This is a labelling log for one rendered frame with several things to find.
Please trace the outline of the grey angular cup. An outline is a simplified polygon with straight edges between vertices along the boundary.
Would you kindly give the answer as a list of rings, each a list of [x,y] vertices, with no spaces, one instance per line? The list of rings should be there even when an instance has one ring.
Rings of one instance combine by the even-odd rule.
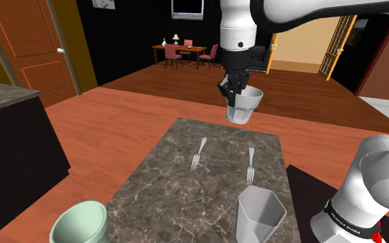
[[[238,196],[237,243],[266,243],[286,214],[285,207],[273,191],[249,185]]]

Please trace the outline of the white faceted cup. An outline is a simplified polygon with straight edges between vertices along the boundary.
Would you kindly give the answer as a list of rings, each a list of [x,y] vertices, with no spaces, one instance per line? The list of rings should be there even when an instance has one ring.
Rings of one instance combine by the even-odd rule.
[[[240,95],[236,94],[234,107],[230,106],[228,99],[226,99],[226,118],[235,124],[246,124],[262,98],[263,92],[261,90],[253,86],[246,86]]]

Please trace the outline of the silver fork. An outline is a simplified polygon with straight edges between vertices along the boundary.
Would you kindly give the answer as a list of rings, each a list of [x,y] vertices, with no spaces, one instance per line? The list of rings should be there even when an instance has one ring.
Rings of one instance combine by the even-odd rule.
[[[203,137],[202,138],[202,141],[200,143],[200,147],[199,147],[199,150],[198,152],[193,156],[193,159],[192,159],[192,163],[191,163],[191,170],[194,171],[196,168],[197,168],[197,165],[198,165],[198,162],[200,160],[200,153],[204,147],[204,145],[206,144],[207,142],[207,138],[206,137]]]
[[[255,169],[253,167],[253,158],[254,158],[255,148],[249,147],[249,166],[247,167],[247,184],[251,185],[254,181]]]

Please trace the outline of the dark robot stand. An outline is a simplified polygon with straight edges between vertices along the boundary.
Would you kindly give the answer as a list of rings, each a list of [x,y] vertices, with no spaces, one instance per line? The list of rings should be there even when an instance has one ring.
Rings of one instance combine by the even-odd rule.
[[[293,165],[286,168],[302,243],[319,243],[310,226],[311,218],[323,210],[337,190]],[[389,243],[389,217],[381,219],[381,235]]]

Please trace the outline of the dark marble table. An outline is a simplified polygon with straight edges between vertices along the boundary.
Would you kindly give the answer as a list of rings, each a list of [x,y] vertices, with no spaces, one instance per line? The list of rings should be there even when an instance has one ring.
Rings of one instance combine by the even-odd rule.
[[[111,243],[236,243],[249,147],[254,185],[273,191],[287,211],[267,243],[301,243],[278,136],[186,118],[175,120],[107,204]]]

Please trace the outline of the black counter with grey top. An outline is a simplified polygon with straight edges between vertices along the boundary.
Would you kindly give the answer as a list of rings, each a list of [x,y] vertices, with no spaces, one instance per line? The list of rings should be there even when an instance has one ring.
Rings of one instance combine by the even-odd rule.
[[[40,94],[0,84],[0,230],[68,175]]]

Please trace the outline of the white-framed dark window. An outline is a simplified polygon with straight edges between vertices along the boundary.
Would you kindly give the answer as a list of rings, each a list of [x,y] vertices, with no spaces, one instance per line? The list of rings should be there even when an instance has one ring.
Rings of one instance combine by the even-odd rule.
[[[171,0],[172,19],[203,20],[204,0]]]

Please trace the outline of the wooden dining table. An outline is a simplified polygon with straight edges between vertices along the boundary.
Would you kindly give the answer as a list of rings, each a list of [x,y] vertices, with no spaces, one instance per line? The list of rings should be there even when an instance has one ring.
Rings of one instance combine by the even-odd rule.
[[[174,34],[173,36],[173,40],[175,41],[174,43],[167,43],[165,41],[165,39],[163,39],[163,42],[160,44],[160,45],[156,45],[156,46],[153,46],[152,49],[153,49],[153,54],[154,54],[154,62],[155,64],[158,63],[158,56],[157,56],[157,53],[158,53],[158,50],[163,50],[164,51],[164,45],[165,44],[174,44],[175,45],[175,49],[176,49],[176,53],[179,55],[179,52],[182,50],[182,51],[189,51],[191,53],[195,53],[196,56],[197,54],[200,52],[198,47],[201,47],[201,46],[185,46],[185,45],[179,45],[178,44],[178,40],[179,40],[179,37],[177,36],[177,34]]]

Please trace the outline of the red dining chair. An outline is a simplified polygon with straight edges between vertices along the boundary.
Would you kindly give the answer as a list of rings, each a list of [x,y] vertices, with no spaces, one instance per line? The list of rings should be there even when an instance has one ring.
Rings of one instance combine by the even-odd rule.
[[[176,53],[174,44],[165,44],[164,52],[165,52],[165,65],[164,65],[165,68],[167,67],[169,61],[171,61],[171,64],[173,64],[173,61],[175,61],[176,63],[178,61],[182,61],[182,56]]]
[[[193,40],[185,39],[185,40],[184,40],[184,45],[185,45],[185,46],[192,46],[192,45],[193,45]],[[189,51],[182,51],[182,50],[181,50],[181,51],[179,52],[179,54],[180,54],[180,55],[186,55],[188,61],[190,61],[191,52],[189,52]]]
[[[215,66],[215,58],[216,58],[216,52],[218,49],[218,44],[214,44],[211,47],[211,50],[209,53],[206,53],[207,47],[198,47],[199,53],[196,56],[197,59],[197,68],[199,68],[199,65],[204,65],[205,61],[208,63],[208,67],[211,68],[211,64]]]

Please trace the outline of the yellow glazed door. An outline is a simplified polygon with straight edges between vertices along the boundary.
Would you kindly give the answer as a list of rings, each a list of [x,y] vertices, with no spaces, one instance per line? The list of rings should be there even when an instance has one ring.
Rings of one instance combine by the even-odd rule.
[[[270,47],[269,47],[269,57],[268,57],[267,70],[266,70],[267,74],[269,73],[269,70],[270,70],[270,67],[271,67],[271,64],[272,64],[274,50],[277,47],[277,39],[278,39],[278,33],[273,33],[271,41],[270,41]]]
[[[356,18],[356,15],[348,15],[342,16],[339,19],[318,71],[318,74],[326,81],[330,79],[337,60],[343,52],[344,44],[346,43]]]

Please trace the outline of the wall picture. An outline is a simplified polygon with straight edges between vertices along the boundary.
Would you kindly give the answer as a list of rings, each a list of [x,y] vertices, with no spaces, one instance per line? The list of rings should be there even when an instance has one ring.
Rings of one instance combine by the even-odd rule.
[[[94,8],[102,8],[102,9],[115,9],[114,0],[92,0],[92,4]]]

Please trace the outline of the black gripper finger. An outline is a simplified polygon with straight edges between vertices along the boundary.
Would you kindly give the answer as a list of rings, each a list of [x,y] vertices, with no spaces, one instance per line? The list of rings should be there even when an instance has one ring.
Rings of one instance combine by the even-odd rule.
[[[234,106],[236,102],[235,85],[230,80],[228,74],[226,74],[224,79],[218,83],[218,89],[222,96],[227,98],[227,104],[229,106]]]
[[[246,88],[247,82],[249,80],[248,76],[236,75],[233,77],[233,92],[236,94],[241,94],[242,90]]]

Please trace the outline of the orange-brown panel door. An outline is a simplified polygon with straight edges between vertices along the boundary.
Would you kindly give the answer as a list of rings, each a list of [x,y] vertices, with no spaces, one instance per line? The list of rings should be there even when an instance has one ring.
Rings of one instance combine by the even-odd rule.
[[[24,88],[45,107],[77,92],[47,0],[0,0],[0,43]]]

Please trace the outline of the pale green cup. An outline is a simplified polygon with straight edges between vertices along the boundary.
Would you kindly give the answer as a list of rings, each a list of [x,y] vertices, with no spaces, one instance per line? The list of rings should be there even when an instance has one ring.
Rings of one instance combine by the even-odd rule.
[[[107,228],[108,212],[103,203],[80,202],[58,217],[51,228],[49,243],[111,243]]]

